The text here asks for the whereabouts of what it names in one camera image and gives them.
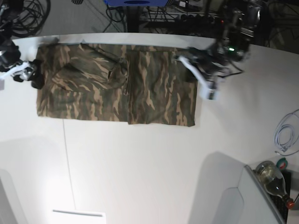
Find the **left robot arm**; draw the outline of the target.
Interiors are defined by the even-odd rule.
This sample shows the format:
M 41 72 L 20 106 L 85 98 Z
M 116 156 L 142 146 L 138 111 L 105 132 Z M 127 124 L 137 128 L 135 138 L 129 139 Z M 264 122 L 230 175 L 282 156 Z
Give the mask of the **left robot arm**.
M 262 8 L 261 0 L 225 0 L 218 12 L 215 41 L 205 49 L 188 48 L 191 73 L 209 82 L 242 74 L 236 63 L 249 52 Z

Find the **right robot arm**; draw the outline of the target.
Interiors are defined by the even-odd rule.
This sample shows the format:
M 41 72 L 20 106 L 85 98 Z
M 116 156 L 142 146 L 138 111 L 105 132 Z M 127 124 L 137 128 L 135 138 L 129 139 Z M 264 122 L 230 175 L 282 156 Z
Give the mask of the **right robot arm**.
M 30 81 L 35 89 L 42 89 L 44 77 L 40 60 L 23 61 L 19 47 L 14 44 L 14 20 L 18 19 L 24 6 L 22 0 L 2 0 L 0 2 L 0 80 L 11 76 L 16 82 Z

